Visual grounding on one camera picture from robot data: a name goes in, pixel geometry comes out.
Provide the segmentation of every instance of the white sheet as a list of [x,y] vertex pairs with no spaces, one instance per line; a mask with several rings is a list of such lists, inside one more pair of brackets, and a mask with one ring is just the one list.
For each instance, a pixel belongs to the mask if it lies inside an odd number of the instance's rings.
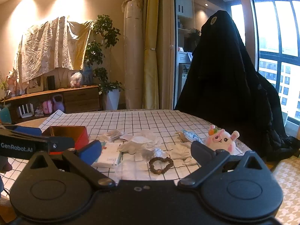
[[68,22],[62,16],[30,27],[22,35],[13,62],[20,89],[25,89],[29,80],[57,67],[83,69],[92,22]]

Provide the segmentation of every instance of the green plant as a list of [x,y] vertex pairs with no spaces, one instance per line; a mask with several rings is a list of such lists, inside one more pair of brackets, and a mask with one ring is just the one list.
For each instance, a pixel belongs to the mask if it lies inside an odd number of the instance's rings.
[[113,27],[113,21],[108,15],[98,15],[94,22],[94,34],[100,34],[103,37],[105,48],[115,46],[119,41],[120,30]]
[[[86,47],[84,62],[89,67],[96,62],[98,65],[103,63],[104,54],[102,53],[102,46],[110,48],[115,46],[119,41],[117,38],[120,34],[120,30],[113,27],[113,21],[108,15],[98,15],[93,25],[94,34],[100,34],[103,37],[103,44],[97,43],[95,40],[89,43]],[[94,78],[99,79],[99,94],[105,92],[108,93],[114,89],[119,91],[124,90],[121,82],[109,82],[107,77],[107,71],[104,67],[98,67],[94,69]]]
[[118,89],[119,91],[124,90],[121,86],[121,82],[109,82],[107,77],[107,71],[105,68],[96,68],[94,70],[94,78],[98,78],[100,81],[99,87],[100,91],[99,94],[108,93],[109,91]]
[[0,72],[0,89],[7,91],[7,79],[3,78],[2,73]]
[[98,65],[103,63],[103,58],[105,57],[102,53],[101,44],[97,43],[95,40],[91,43],[87,44],[85,55],[84,55],[84,62],[88,67],[93,65],[96,62]]
[[201,31],[197,29],[192,29],[192,31],[188,34],[184,42],[184,51],[185,52],[193,52],[197,47],[200,41]]

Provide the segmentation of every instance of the white grid tablecloth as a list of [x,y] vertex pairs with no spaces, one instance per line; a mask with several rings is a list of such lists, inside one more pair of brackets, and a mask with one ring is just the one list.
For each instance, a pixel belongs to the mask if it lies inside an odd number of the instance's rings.
[[[123,111],[123,112],[95,112],[95,113],[73,113],[65,114],[58,110],[47,118],[39,127],[44,131],[49,126],[86,126],[89,140],[96,139],[98,134],[106,133],[109,130],[119,129],[127,134],[138,133],[143,129],[151,130],[157,134],[161,140],[161,149],[172,150],[176,143],[181,142],[177,131],[185,129],[195,132],[202,140],[208,136],[210,123],[186,113],[172,110],[145,110],[145,111]],[[243,155],[238,148],[235,155]],[[133,156],[124,153],[122,160],[132,160]],[[1,173],[1,177],[6,190],[10,190],[16,178],[25,167],[27,160],[9,158],[13,170],[6,174]],[[144,171],[148,172],[149,180],[175,180],[179,181],[199,168],[198,164],[186,166],[176,165],[165,174],[155,175],[149,172],[149,165]],[[114,169],[97,168],[98,171],[117,181]]]

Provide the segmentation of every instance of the red box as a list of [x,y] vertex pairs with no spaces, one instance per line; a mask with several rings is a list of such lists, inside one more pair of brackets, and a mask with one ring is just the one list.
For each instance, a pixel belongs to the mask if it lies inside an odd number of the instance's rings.
[[[75,142],[75,149],[80,150],[89,143],[88,132],[85,126],[50,126],[42,136],[71,137]],[[50,155],[61,154],[62,152],[51,152]]]

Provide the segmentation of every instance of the black speaker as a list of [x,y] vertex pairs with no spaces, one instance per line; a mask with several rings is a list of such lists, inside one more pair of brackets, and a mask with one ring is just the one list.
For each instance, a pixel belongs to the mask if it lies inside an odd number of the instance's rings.
[[55,77],[54,77],[54,75],[51,75],[51,76],[47,77],[47,85],[48,85],[48,90],[49,91],[55,90]]

